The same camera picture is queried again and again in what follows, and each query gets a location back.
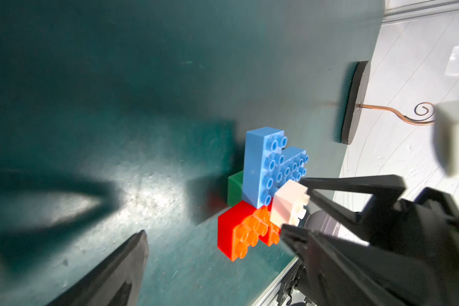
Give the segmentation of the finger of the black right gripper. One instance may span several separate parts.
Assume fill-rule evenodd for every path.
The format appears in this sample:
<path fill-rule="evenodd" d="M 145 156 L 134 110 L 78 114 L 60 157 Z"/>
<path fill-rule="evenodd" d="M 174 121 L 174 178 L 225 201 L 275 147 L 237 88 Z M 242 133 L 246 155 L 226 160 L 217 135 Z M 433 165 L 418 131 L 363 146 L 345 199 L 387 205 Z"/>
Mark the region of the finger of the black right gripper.
<path fill-rule="evenodd" d="M 310 256 L 313 251 L 310 244 L 312 230 L 284 224 L 281 228 L 280 239 L 297 256 Z"/>

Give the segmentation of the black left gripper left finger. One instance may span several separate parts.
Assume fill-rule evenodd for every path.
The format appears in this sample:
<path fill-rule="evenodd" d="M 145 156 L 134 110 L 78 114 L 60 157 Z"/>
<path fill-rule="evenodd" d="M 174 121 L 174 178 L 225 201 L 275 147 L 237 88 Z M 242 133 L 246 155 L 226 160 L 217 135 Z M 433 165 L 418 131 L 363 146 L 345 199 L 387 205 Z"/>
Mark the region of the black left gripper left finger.
<path fill-rule="evenodd" d="M 136 305 L 149 256 L 144 230 L 135 233 L 50 305 Z"/>

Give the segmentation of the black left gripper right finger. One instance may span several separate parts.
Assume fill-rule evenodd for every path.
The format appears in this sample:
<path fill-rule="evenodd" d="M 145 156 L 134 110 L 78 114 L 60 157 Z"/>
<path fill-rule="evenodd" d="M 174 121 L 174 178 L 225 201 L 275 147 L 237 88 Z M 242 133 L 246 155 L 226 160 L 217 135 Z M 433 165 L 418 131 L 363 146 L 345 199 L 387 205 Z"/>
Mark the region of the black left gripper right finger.
<path fill-rule="evenodd" d="M 316 305 L 404 305 L 319 233 L 306 235 L 305 266 Z"/>

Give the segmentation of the red lego brick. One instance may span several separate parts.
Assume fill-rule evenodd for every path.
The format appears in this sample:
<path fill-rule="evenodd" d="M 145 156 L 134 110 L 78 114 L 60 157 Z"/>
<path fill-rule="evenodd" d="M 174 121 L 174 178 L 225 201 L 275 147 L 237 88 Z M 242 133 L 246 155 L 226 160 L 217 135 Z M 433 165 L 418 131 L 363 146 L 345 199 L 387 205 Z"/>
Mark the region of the red lego brick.
<path fill-rule="evenodd" d="M 218 217 L 218 249 L 231 261 L 246 257 L 270 227 L 270 212 L 266 206 L 256 209 L 241 201 Z"/>
<path fill-rule="evenodd" d="M 270 221 L 271 211 L 263 206 L 259 209 L 258 217 L 261 220 L 259 240 L 267 246 L 277 245 L 280 241 L 281 229 Z"/>

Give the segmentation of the small white lego brick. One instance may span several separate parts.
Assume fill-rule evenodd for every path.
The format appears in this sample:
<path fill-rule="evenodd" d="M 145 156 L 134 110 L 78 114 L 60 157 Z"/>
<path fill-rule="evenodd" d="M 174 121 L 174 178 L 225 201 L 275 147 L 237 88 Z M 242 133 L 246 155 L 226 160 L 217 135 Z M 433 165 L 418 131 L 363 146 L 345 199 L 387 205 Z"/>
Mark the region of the small white lego brick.
<path fill-rule="evenodd" d="M 286 182 L 274 195 L 270 222 L 278 228 L 284 224 L 298 226 L 310 201 L 308 188 L 296 181 Z"/>

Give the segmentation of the small blue lego brick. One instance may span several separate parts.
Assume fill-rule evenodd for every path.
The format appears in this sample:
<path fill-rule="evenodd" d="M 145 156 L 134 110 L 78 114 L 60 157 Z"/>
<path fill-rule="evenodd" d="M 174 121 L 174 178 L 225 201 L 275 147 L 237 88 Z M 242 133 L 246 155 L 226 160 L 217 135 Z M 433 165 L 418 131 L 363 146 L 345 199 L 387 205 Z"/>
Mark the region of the small blue lego brick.
<path fill-rule="evenodd" d="M 309 156 L 306 150 L 298 147 L 288 147 L 283 150 L 284 163 L 277 169 L 274 186 L 280 188 L 287 181 L 299 182 L 307 173 L 306 164 Z"/>

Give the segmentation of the large green lego brick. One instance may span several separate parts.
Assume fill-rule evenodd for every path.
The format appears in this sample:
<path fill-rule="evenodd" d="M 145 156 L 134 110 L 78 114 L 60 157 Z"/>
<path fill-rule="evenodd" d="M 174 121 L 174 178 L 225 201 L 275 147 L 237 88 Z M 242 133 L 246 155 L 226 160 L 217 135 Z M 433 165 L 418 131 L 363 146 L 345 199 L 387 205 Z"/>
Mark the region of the large green lego brick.
<path fill-rule="evenodd" d="M 234 207 L 242 201 L 243 177 L 243 170 L 228 177 L 227 205 L 229 207 Z"/>

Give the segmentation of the long blue lego brick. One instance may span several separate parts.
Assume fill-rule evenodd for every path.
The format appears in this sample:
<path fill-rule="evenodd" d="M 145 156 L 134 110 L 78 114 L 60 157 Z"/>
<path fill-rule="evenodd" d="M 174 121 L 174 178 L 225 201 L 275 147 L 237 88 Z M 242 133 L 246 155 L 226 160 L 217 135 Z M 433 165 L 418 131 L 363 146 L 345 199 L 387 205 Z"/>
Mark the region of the long blue lego brick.
<path fill-rule="evenodd" d="M 287 145 L 283 130 L 262 127 L 246 133 L 242 199 L 256 209 L 270 204 L 277 168 Z"/>

